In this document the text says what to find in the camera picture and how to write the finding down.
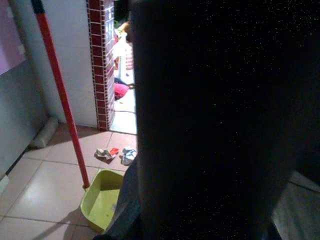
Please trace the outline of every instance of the beige floor tile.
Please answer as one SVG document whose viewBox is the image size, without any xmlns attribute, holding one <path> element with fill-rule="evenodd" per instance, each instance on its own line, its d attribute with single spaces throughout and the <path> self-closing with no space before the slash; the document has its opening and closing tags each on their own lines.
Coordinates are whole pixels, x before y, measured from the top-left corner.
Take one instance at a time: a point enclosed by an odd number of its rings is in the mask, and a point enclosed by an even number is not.
<svg viewBox="0 0 320 240">
<path fill-rule="evenodd" d="M 0 223 L 1 240 L 70 240 L 75 228 L 75 225 L 11 217 Z"/>
<path fill-rule="evenodd" d="M 91 240 L 98 234 L 87 226 L 76 226 L 72 240 Z"/>
<path fill-rule="evenodd" d="M 91 180 L 97 168 L 87 167 Z M 8 212 L 8 216 L 76 224 L 84 190 L 79 167 L 44 161 L 28 186 Z"/>
<path fill-rule="evenodd" d="M 86 166 L 99 167 L 101 161 L 96 159 L 94 154 L 97 148 L 104 149 L 107 147 L 111 134 L 111 132 L 99 132 L 80 138 L 80 145 Z M 64 138 L 62 134 L 57 134 L 53 141 L 56 141 L 59 136 Z M 45 159 L 53 162 L 78 164 L 71 140 L 54 145 Z"/>
<path fill-rule="evenodd" d="M 122 150 L 125 147 L 132 147 L 137 149 L 137 136 L 131 134 L 117 133 L 113 132 L 110 142 L 108 144 L 108 149 L 117 148 L 119 149 L 119 153 L 115 159 L 113 159 L 110 163 L 101 162 L 100 168 L 108 168 L 114 170 L 126 171 L 128 166 L 124 166 L 121 164 L 120 156 L 123 155 Z"/>
<path fill-rule="evenodd" d="M 0 215 L 5 215 L 41 164 L 40 160 L 22 157 L 9 174 L 9 184 L 0 195 Z"/>
</svg>

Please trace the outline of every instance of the purple wall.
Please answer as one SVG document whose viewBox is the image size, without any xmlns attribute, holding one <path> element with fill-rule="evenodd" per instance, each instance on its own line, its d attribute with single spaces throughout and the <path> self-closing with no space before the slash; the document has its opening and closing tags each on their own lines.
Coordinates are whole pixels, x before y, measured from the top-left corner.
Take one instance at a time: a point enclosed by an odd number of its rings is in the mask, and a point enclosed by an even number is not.
<svg viewBox="0 0 320 240">
<path fill-rule="evenodd" d="M 8 0 L 0 1 L 0 75 L 26 59 L 19 52 L 21 41 L 14 19 L 8 16 L 8 7 Z"/>
</svg>

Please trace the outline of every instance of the yellow dustpan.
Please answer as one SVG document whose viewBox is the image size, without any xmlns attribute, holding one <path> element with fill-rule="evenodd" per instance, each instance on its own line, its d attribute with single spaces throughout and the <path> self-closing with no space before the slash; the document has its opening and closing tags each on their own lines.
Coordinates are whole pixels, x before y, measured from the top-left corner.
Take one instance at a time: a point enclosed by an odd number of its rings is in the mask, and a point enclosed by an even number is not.
<svg viewBox="0 0 320 240">
<path fill-rule="evenodd" d="M 111 222 L 123 179 L 114 171 L 102 169 L 86 189 L 80 208 L 94 231 L 102 233 Z"/>
</svg>

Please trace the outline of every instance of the red broom handle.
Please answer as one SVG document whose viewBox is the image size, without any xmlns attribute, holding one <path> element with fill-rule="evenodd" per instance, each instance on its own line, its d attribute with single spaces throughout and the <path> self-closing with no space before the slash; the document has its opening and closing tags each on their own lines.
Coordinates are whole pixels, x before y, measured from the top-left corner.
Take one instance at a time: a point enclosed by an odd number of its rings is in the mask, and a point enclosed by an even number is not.
<svg viewBox="0 0 320 240">
<path fill-rule="evenodd" d="M 76 154 L 76 158 L 79 163 L 79 168 L 80 168 L 81 176 L 83 179 L 83 188 L 86 189 L 90 186 L 90 183 L 89 183 L 88 174 L 87 174 L 87 170 L 86 170 L 84 155 L 81 151 L 81 146 L 80 146 L 80 142 L 79 142 L 76 124 L 75 124 L 74 118 L 72 116 L 71 108 L 70 108 L 69 101 L 68 101 L 67 91 L 65 88 L 61 69 L 59 66 L 59 61 L 58 61 L 58 58 L 56 55 L 56 50 L 55 50 L 54 42 L 53 42 L 51 32 L 49 29 L 46 14 L 45 14 L 41 0 L 31 0 L 31 1 L 32 1 L 34 13 L 36 14 L 36 19 L 37 19 L 39 27 L 40 27 L 42 38 L 43 38 L 44 45 L 46 48 L 46 53 L 47 53 L 49 61 L 50 61 L 50 65 L 51 65 L 52 72 L 53 72 L 54 79 L 55 79 L 55 84 L 56 84 L 56 87 L 59 92 L 64 115 L 66 118 L 66 122 L 68 124 L 71 138 L 72 138 L 72 143 L 73 143 L 74 151 Z"/>
</svg>

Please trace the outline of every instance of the white wall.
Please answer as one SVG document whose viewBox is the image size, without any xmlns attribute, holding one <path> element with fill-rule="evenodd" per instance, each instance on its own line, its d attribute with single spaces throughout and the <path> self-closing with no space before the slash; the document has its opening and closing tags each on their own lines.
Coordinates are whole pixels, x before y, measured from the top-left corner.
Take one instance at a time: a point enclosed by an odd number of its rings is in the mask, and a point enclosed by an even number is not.
<svg viewBox="0 0 320 240">
<path fill-rule="evenodd" d="M 31 0 L 11 0 L 51 116 L 66 122 Z M 86 0 L 42 0 L 76 124 L 97 126 Z"/>
</svg>

